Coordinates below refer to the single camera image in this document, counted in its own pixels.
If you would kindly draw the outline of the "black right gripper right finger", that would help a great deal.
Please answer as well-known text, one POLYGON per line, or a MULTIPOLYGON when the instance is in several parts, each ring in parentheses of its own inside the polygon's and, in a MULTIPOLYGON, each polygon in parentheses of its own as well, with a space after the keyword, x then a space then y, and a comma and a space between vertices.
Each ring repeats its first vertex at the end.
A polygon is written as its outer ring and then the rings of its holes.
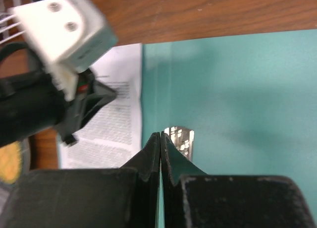
POLYGON ((167 228, 314 228, 296 183, 285 176, 209 175, 160 136, 167 228))

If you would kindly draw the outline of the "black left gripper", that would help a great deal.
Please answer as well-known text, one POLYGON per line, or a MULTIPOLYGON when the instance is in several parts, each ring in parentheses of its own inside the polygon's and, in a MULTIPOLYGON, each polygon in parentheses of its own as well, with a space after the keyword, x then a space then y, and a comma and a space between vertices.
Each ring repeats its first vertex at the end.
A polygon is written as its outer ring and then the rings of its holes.
POLYGON ((24 42, 1 48, 0 60, 26 50, 35 69, 0 80, 0 145, 23 140, 53 127, 67 146, 77 143, 74 133, 116 99, 117 92, 96 79, 91 69, 78 74, 75 97, 68 102, 53 84, 39 57, 24 42))

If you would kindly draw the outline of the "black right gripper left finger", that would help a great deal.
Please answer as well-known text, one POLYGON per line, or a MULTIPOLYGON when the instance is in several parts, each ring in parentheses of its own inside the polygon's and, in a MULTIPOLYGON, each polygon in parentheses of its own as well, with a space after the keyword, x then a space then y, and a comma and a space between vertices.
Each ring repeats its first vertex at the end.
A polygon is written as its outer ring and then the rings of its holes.
POLYGON ((155 228, 160 134, 116 169, 35 170, 6 201, 3 228, 155 228))

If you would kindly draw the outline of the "printed white paper sheet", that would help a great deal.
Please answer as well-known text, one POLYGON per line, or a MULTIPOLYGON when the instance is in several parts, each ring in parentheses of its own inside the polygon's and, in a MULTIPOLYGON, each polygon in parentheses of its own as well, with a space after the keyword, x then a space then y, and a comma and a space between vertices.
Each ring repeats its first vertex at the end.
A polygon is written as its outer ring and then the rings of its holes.
POLYGON ((75 145, 56 138, 59 168, 117 168, 141 150, 142 50, 140 43, 117 46, 92 65, 117 97, 75 133, 75 145))

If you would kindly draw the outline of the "metal folder clip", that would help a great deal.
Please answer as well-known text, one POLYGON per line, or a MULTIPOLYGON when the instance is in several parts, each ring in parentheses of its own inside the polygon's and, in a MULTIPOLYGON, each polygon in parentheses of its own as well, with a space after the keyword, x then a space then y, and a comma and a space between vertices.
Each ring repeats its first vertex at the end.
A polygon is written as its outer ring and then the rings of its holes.
POLYGON ((166 128, 164 133, 169 135, 176 149, 188 160, 192 161, 195 136, 194 130, 183 126, 172 126, 166 128))

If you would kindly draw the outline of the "teal paper folder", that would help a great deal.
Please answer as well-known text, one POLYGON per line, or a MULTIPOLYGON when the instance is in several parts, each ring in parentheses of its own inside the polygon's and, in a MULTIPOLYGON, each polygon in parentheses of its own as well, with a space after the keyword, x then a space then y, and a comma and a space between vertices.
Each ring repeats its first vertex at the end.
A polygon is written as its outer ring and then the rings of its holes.
MULTIPOLYGON (((317 223, 317 32, 143 46, 143 141, 195 132, 192 163, 209 175, 293 180, 317 223)), ((158 227, 164 228, 161 151, 158 227)))

